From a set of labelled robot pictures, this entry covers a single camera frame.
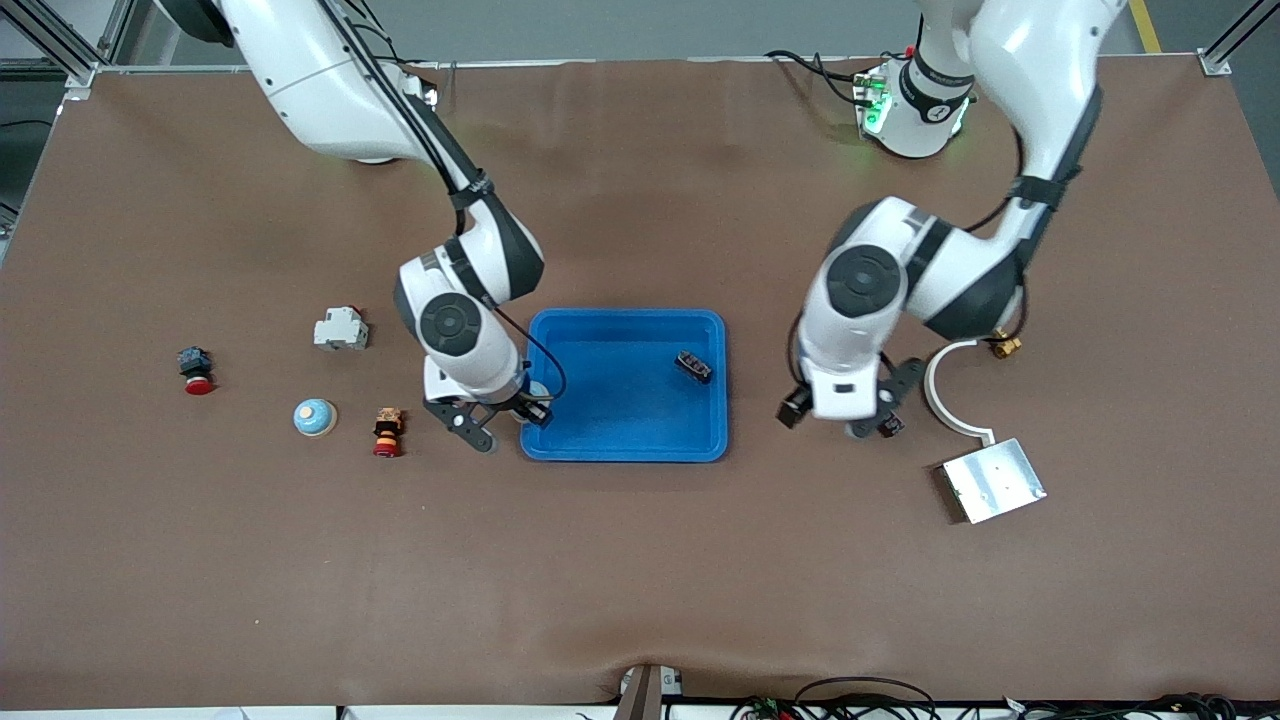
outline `green light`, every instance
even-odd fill
[[[892,95],[882,92],[876,102],[867,110],[867,122],[864,123],[867,132],[874,135],[884,127],[884,118],[888,115],[888,109],[892,104]]]

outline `brown mat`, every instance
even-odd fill
[[[443,113],[547,251],[518,319],[728,327],[721,462],[558,465],[507,419],[479,456],[421,410],[390,288],[452,227],[431,170],[307,151],[248,76],[99,77],[0,272],[0,705],[596,701],[639,661],[703,694],[847,673],[945,698],[1280,694],[1280,206],[1229,82],[1189,56],[1101,76],[1027,348],[945,372],[1050,495],[979,527],[925,471],[974,445],[919,398],[865,443],[773,411],[850,209],[899,193],[968,223],[1002,196],[989,102],[905,161],[771,64],[458,72]],[[339,304],[367,309],[366,352],[310,346]],[[202,398],[175,373],[193,343],[221,383]],[[888,351],[940,345],[909,319]],[[289,423],[311,396],[339,409],[324,439]],[[408,456],[375,459],[393,404]]]

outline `white curved cable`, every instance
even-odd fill
[[[924,369],[924,400],[929,404],[929,410],[942,420],[942,424],[951,428],[952,430],[969,437],[975,437],[982,441],[983,447],[991,447],[996,445],[996,430],[991,428],[978,428],[965,423],[960,418],[956,418],[947,410],[946,405],[942,405],[942,398],[938,397],[938,363],[947,356],[952,350],[960,347],[973,347],[978,345],[977,340],[963,340],[960,342],[952,342],[951,345],[937,351],[933,357],[929,359],[929,365]]]

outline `metal plate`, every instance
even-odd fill
[[[982,523],[1044,497],[1016,438],[942,464],[951,492],[970,523]]]
[[[1222,60],[1221,64],[1215,65],[1210,61],[1208,54],[1203,47],[1196,49],[1196,58],[1201,61],[1201,69],[1204,70],[1206,77],[1222,77],[1231,74],[1231,63]]]

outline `blue plastic bin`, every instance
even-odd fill
[[[710,462],[728,447],[724,322],[710,310],[556,307],[530,333],[564,366],[568,392],[545,428],[525,425],[534,460]],[[676,366],[687,350],[710,365],[703,384]],[[559,375],[536,348],[530,377],[554,392]]]

